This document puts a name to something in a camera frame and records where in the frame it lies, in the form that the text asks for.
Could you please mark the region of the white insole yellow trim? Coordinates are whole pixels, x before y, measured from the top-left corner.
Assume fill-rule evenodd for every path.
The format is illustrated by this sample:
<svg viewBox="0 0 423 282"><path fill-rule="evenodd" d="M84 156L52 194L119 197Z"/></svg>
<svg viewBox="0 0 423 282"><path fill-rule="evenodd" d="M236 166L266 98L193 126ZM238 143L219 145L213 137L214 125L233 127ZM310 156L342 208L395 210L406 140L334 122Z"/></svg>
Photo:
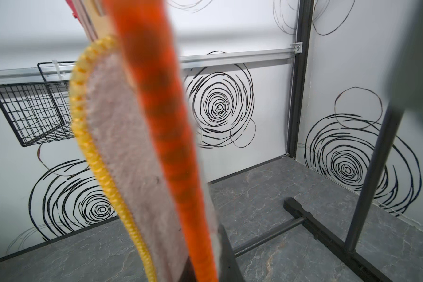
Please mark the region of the white insole yellow trim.
<svg viewBox="0 0 423 282"><path fill-rule="evenodd" d="M91 43L69 83L72 130L150 282L193 282L182 228L116 39Z"/></svg>

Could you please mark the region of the black metal clothes rack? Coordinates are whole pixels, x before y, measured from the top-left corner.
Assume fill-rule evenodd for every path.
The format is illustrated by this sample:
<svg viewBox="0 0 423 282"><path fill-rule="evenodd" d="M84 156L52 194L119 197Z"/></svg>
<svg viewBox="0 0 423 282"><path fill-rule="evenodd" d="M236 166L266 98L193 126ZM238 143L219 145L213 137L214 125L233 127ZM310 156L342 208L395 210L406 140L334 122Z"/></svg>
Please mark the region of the black metal clothes rack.
<svg viewBox="0 0 423 282"><path fill-rule="evenodd" d="M348 137L347 152L354 160L343 161L344 168L322 175L312 162L308 150L299 149L298 160L282 157L239 173L212 188L230 243L239 247L261 236L291 214L283 207L292 197L329 231L344 240L350 228L358 195L338 184L339 177L354 176L361 184L368 168L368 154L356 153L364 136L374 143L372 131L340 129L331 113L306 120L308 134L303 142L312 141L319 130L326 135L341 133ZM414 240L423 234L403 219L378 206L371 206L357 252L394 282L423 281L423 259ZM237 258L247 282L357 282L359 277L304 226L297 226Z"/></svg>

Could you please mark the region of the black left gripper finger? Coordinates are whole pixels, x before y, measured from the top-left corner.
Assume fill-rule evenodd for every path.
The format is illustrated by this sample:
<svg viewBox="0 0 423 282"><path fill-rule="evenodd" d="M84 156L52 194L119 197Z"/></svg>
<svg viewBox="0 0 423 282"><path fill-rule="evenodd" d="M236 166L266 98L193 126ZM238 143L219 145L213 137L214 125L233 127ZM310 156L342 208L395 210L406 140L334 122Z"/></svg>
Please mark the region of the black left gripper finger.
<svg viewBox="0 0 423 282"><path fill-rule="evenodd" d="M244 282L226 230L222 224L219 225L218 232L222 245L219 282Z"/></svg>

